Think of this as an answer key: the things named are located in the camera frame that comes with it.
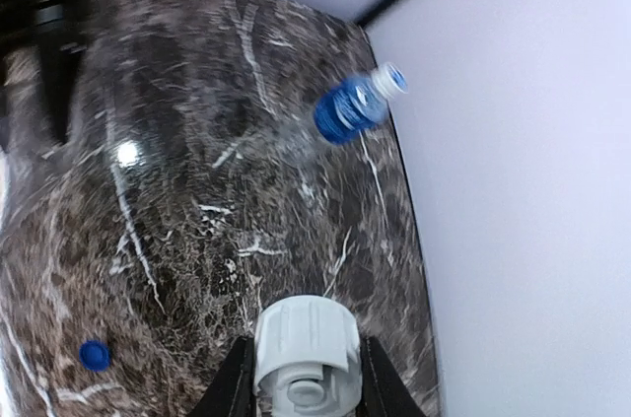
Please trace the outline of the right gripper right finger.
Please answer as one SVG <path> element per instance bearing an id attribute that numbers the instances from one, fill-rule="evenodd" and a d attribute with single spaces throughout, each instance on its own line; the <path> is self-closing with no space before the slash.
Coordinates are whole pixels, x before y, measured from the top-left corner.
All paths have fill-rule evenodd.
<path id="1" fill-rule="evenodd" d="M 362 337 L 360 352 L 363 383 L 358 416 L 426 417 L 377 337 Z"/>

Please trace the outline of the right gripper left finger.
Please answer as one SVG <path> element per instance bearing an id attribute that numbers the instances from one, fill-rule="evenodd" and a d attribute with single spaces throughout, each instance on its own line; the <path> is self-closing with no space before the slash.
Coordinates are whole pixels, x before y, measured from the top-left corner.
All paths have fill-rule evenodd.
<path id="1" fill-rule="evenodd" d="M 252 417 L 255 347 L 252 337 L 238 337 L 214 379 L 188 417 Z"/>

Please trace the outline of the white sport bottle cap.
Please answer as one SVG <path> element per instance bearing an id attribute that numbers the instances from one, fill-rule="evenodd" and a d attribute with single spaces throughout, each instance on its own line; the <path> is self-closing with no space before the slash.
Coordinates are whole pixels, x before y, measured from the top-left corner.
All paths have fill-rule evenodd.
<path id="1" fill-rule="evenodd" d="M 252 392 L 273 416 L 348 416 L 362 397 L 355 316 L 321 296 L 293 296 L 259 316 Z"/>

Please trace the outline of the blue bottle cap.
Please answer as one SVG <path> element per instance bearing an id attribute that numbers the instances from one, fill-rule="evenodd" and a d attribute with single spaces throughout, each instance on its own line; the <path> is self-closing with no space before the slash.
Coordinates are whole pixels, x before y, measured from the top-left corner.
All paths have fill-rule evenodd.
<path id="1" fill-rule="evenodd" d="M 110 366 L 109 349 L 99 340 L 85 341 L 79 348 L 79 359 L 83 367 L 92 372 L 103 372 Z"/>

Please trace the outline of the Pocari Sweat bottle blue label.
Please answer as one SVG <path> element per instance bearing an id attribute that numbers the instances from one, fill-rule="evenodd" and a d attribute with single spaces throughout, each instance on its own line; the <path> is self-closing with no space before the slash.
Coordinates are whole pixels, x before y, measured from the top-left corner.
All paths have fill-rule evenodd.
<path id="1" fill-rule="evenodd" d="M 389 105 L 408 91 L 403 73 L 391 63 L 345 78 L 296 120 L 278 129 L 281 159 L 301 165 L 342 146 L 389 117 Z"/>

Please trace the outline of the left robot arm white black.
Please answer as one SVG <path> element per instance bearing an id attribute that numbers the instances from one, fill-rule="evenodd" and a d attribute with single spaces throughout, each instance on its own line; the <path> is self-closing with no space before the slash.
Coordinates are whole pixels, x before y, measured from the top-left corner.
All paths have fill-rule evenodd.
<path id="1" fill-rule="evenodd" d="M 39 99 L 51 135 L 61 144 L 68 139 L 72 96 L 88 45 L 87 18 L 87 0 L 1 0 L 1 58 L 18 49 L 36 49 Z"/>

